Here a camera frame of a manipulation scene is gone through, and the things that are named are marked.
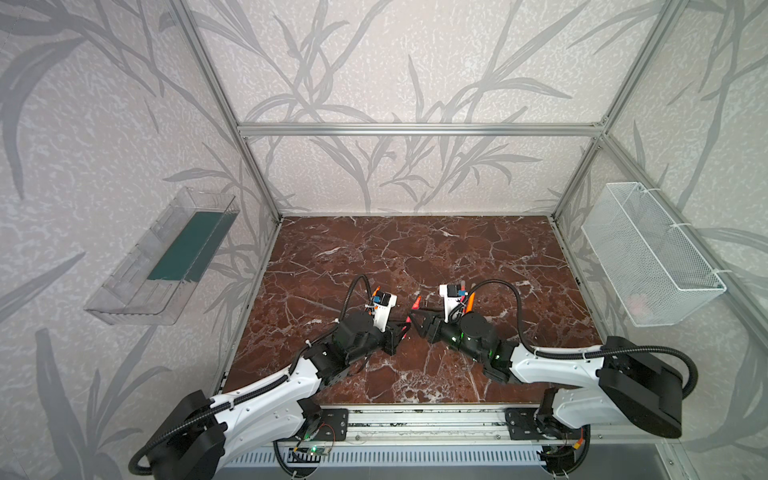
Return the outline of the orange marker group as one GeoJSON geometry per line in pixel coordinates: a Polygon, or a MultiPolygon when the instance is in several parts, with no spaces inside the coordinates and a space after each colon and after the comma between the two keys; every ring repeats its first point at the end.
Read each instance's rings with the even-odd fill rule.
{"type": "Polygon", "coordinates": [[[476,299],[476,292],[469,295],[467,300],[467,305],[464,310],[465,313],[469,313],[474,309],[475,299],[476,299]]]}

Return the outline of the pink marker group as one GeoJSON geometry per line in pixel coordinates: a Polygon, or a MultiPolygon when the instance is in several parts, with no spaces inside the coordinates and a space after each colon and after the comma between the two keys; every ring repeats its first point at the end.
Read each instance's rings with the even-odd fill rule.
{"type": "Polygon", "coordinates": [[[403,336],[405,336],[407,334],[407,332],[411,329],[412,326],[413,326],[413,323],[412,323],[411,319],[409,317],[407,317],[406,321],[405,321],[405,324],[402,327],[401,334],[403,336]]]}

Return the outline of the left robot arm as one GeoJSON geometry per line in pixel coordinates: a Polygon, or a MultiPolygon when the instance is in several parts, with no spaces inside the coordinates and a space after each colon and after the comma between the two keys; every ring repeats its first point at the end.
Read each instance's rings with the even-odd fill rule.
{"type": "Polygon", "coordinates": [[[285,368],[238,390],[184,397],[135,453],[128,470],[155,479],[211,479],[242,454],[306,432],[320,416],[315,394],[343,378],[358,360],[396,352],[411,321],[378,328],[354,311],[304,345],[285,368]]]}

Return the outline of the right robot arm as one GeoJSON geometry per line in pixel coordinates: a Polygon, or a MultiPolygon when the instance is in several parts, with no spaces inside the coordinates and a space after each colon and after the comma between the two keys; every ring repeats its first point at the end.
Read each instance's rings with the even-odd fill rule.
{"type": "Polygon", "coordinates": [[[500,338],[495,326],[471,308],[470,290],[443,285],[440,310],[414,305],[407,317],[429,343],[444,343],[478,363],[500,384],[547,384],[537,410],[540,428],[577,430],[597,424],[631,424],[661,438],[682,435],[682,403],[697,386],[699,373],[684,352],[658,345],[636,345],[621,336],[583,348],[534,346],[524,333],[522,295],[515,298],[517,337],[500,338]]]}

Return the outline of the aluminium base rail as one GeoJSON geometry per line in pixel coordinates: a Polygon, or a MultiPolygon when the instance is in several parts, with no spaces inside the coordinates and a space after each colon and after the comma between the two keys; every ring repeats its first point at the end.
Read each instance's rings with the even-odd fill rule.
{"type": "Polygon", "coordinates": [[[303,446],[544,444],[553,439],[534,426],[531,404],[392,404],[326,407],[306,426],[297,405],[257,410],[241,405],[213,416],[225,425],[233,455],[286,439],[303,446]]]}

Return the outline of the aluminium frame crossbar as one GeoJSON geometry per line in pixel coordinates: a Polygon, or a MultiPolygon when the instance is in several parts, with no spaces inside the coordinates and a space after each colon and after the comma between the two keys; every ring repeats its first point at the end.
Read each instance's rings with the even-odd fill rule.
{"type": "Polygon", "coordinates": [[[577,136],[595,137],[595,123],[244,123],[243,138],[266,136],[577,136]]]}

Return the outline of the clear plastic wall tray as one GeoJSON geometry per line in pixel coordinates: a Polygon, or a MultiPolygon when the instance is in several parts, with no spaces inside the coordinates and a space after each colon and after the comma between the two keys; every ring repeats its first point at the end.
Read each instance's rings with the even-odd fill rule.
{"type": "Polygon", "coordinates": [[[84,310],[108,325],[175,324],[239,213],[233,194],[181,188],[84,310]]]}

